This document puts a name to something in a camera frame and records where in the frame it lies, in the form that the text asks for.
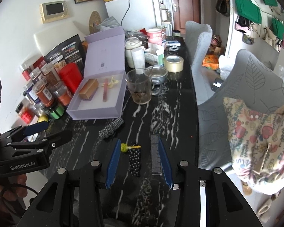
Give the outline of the green lidded jar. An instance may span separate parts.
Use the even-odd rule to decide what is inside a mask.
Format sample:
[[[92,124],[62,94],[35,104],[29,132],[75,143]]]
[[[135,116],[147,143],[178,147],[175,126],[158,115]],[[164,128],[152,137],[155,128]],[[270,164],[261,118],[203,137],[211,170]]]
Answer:
[[[48,111],[54,119],[59,119],[63,116],[65,108],[61,103],[53,103],[50,107],[48,107]]]

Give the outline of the red canister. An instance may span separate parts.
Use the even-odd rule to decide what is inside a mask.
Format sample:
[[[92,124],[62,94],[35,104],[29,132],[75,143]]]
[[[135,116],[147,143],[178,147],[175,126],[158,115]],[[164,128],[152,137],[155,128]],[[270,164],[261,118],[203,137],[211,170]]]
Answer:
[[[59,77],[64,84],[68,87],[72,94],[76,92],[81,84],[83,77],[75,63],[69,63],[59,71]]]

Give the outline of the small metal bowl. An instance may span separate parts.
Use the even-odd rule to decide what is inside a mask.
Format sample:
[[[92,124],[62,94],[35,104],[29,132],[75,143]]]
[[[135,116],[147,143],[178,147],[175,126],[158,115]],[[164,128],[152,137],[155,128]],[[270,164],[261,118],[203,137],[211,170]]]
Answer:
[[[168,70],[164,66],[153,65],[146,68],[151,72],[151,78],[160,80],[163,84],[166,81]]]

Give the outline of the checkered fabric scrunchie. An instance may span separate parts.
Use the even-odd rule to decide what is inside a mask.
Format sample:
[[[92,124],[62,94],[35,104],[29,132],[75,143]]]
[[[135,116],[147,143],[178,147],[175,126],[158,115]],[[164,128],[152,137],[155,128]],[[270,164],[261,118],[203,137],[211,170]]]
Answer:
[[[112,136],[124,123],[123,118],[118,117],[106,125],[102,130],[99,131],[99,136],[102,139]]]

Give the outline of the wall intercom screen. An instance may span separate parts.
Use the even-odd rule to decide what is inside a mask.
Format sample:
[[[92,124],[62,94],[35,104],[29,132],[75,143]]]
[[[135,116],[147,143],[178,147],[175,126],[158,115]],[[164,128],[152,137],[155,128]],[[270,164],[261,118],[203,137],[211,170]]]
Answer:
[[[66,1],[55,1],[39,5],[41,22],[43,24],[68,18],[69,12]]]

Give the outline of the pink nail file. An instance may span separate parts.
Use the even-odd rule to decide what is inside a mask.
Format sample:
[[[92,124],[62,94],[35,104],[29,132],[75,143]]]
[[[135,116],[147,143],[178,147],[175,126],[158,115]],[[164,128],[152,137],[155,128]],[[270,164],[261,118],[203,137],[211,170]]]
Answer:
[[[107,101],[107,95],[108,95],[108,79],[105,79],[103,88],[104,88],[104,93],[103,93],[102,101],[106,102]]]

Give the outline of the black coffee bag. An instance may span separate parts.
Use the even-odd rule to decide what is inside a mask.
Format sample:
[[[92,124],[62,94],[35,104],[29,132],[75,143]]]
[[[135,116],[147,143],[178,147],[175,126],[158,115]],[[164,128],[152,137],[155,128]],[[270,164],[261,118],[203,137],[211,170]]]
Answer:
[[[47,63],[52,63],[60,71],[69,63],[75,63],[80,72],[84,71],[86,53],[79,35],[74,35],[56,46],[45,57]]]

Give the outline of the pink stacked bowls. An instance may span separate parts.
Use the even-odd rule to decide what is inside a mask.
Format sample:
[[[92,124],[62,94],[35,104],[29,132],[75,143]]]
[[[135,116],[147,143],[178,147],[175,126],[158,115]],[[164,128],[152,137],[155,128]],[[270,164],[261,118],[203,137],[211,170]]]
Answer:
[[[162,30],[160,28],[152,28],[146,30],[147,40],[149,43],[161,45],[162,44]]]

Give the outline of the cream plastic hair clip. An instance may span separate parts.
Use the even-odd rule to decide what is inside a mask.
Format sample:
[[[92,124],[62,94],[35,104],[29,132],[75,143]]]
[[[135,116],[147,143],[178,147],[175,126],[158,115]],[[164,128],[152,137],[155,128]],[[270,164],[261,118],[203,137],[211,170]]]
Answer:
[[[114,77],[111,77],[111,79],[105,79],[104,83],[101,84],[103,88],[113,88],[116,84],[119,83],[119,80],[114,79]]]

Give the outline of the grey leaf chair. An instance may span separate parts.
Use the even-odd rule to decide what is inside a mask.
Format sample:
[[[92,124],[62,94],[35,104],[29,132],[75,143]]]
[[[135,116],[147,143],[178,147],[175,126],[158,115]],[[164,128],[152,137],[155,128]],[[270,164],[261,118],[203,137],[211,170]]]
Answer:
[[[198,167],[212,170],[231,166],[228,119],[223,98],[241,99],[252,110],[270,114],[284,105],[284,80],[248,50],[241,49],[233,69],[222,86],[198,105]]]
[[[187,21],[185,29],[185,44],[190,56],[196,102],[200,105],[209,98],[202,74],[202,63],[210,46],[212,29],[208,24],[199,24],[194,21]]]

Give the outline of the black polka dot clip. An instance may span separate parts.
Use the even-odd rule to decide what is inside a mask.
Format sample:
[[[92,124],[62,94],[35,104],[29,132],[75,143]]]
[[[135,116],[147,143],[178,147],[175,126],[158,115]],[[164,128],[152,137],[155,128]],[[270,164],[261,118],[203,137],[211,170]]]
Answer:
[[[134,177],[140,177],[141,169],[141,148],[129,150],[130,173]]]

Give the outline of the yellow green hair clip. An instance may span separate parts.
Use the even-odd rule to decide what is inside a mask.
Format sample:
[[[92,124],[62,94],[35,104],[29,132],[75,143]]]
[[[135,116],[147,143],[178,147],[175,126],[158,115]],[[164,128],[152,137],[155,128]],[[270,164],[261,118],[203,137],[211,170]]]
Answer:
[[[125,143],[121,143],[121,145],[120,145],[120,150],[121,150],[123,153],[127,153],[127,152],[128,152],[129,150],[131,150],[131,149],[139,149],[139,148],[141,148],[140,145],[129,146],[129,145],[125,144]]]

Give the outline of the gold rectangular box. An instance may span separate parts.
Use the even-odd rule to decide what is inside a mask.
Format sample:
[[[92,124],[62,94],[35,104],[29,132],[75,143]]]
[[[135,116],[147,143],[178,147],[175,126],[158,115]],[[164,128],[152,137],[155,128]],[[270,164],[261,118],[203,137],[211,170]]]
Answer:
[[[79,91],[79,97],[82,100],[90,100],[96,93],[98,86],[97,79],[89,79]]]

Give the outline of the brown spice jar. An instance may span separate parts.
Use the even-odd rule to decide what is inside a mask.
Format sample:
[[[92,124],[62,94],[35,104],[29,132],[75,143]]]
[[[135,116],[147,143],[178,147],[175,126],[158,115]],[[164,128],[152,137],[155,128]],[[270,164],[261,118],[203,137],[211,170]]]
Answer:
[[[43,73],[43,75],[47,79],[48,83],[52,87],[54,87],[54,86],[59,84],[60,77],[59,77],[59,75],[58,75],[57,71],[55,70],[55,68],[54,68],[52,63],[48,63],[48,64],[44,65],[41,68],[41,72]]]

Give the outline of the lilac gift box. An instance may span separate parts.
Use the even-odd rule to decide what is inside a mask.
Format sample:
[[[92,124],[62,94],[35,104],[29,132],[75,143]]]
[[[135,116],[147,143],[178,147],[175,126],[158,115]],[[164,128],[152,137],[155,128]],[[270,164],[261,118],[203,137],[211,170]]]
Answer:
[[[126,92],[125,32],[121,26],[100,31],[85,37],[88,43],[83,80],[68,105],[67,113],[73,120],[108,119],[121,116]],[[105,79],[119,80],[108,88],[107,101],[103,102]],[[89,79],[97,79],[99,86],[90,100],[82,100],[79,91]]]

